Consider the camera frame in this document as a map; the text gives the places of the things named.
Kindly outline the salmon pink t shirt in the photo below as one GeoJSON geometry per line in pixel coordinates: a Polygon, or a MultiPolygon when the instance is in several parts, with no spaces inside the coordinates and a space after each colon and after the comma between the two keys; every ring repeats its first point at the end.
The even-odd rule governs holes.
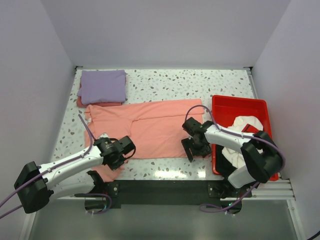
{"type": "Polygon", "coordinates": [[[121,106],[89,105],[84,116],[95,138],[107,134],[128,136],[136,146],[134,159],[186,158],[181,141],[188,137],[185,117],[203,122],[202,100],[182,99],[131,103],[121,106]]]}

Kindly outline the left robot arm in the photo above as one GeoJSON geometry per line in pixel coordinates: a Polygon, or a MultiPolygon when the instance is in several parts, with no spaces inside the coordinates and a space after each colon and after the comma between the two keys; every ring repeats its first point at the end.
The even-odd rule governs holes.
{"type": "Polygon", "coordinates": [[[14,189],[26,214],[37,212],[51,200],[74,194],[99,196],[104,190],[102,177],[93,167],[119,169],[136,152],[129,136],[121,139],[90,139],[84,150],[61,160],[37,165],[29,162],[22,168],[14,189]]]}

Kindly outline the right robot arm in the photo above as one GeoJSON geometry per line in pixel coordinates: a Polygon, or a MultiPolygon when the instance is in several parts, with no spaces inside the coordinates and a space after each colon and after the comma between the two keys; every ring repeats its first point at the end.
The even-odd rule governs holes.
{"type": "Polygon", "coordinates": [[[241,187],[249,183],[265,184],[284,167],[283,154],[265,131],[238,132],[216,124],[215,121],[201,124],[192,117],[182,124],[182,128],[189,135],[181,140],[181,144],[190,162],[194,157],[204,158],[210,155],[212,145],[223,146],[242,154],[244,166],[229,174],[222,185],[227,196],[235,196],[241,187]]]}

